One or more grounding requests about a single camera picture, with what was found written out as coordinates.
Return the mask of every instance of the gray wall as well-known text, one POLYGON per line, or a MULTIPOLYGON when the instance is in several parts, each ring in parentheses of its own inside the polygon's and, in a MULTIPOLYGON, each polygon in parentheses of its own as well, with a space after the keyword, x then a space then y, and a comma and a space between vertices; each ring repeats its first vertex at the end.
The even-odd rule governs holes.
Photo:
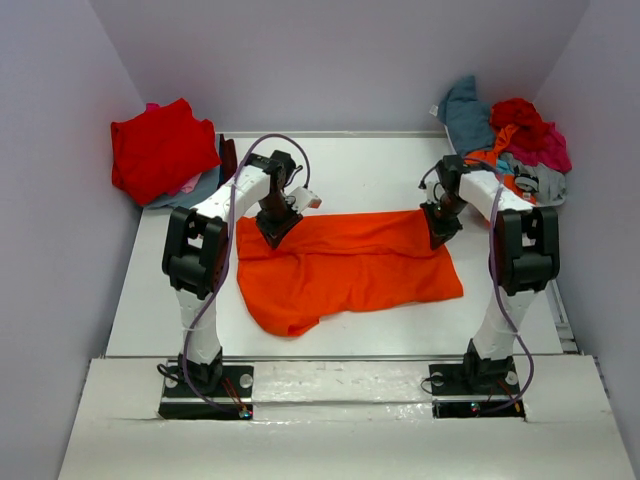
POLYGON ((600 357, 640 474, 640 3, 592 0, 541 89, 574 170, 561 210, 559 285, 580 346, 600 357))
POLYGON ((0 11, 0 478, 56 478, 139 213, 109 122, 140 97, 84 0, 0 11))
POLYGON ((91 0, 145 101, 225 130, 424 130, 451 82, 533 98, 587 0, 91 0))

